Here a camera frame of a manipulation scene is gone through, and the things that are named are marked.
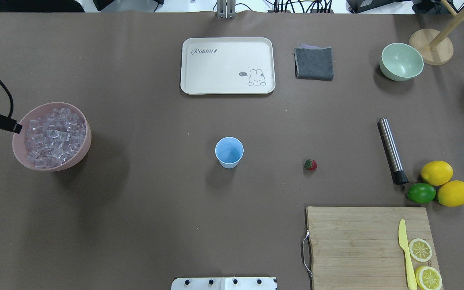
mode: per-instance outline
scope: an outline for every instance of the strawberry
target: strawberry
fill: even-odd
[[[305,169],[307,169],[309,171],[313,171],[313,170],[317,169],[318,165],[316,165],[316,161],[314,161],[312,159],[308,159],[305,162],[304,167],[305,167]]]

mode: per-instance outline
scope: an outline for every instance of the gray cloth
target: gray cloth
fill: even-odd
[[[330,46],[319,48],[302,44],[295,48],[296,77],[299,79],[331,81],[334,77],[332,63]]]

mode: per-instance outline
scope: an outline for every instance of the bowl of ice cubes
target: bowl of ice cubes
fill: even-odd
[[[68,103],[48,103],[29,112],[13,134],[15,158],[38,171],[68,169],[82,160],[91,146],[91,129],[83,113]]]

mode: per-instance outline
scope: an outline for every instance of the cutting board handle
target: cutting board handle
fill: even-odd
[[[309,241],[309,230],[307,230],[306,234],[305,234],[305,237],[304,239],[302,240],[302,261],[304,262],[304,266],[305,268],[307,269],[307,272],[309,273],[309,277],[313,277],[313,272],[311,271],[311,269],[307,266],[307,264],[305,263],[305,251],[304,251],[304,244],[305,244],[305,240],[308,241],[307,244],[309,244],[309,251],[311,251],[311,242]]]

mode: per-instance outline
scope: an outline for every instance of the green lime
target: green lime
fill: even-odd
[[[436,189],[431,184],[416,183],[407,191],[407,197],[418,203],[427,203],[436,197]]]

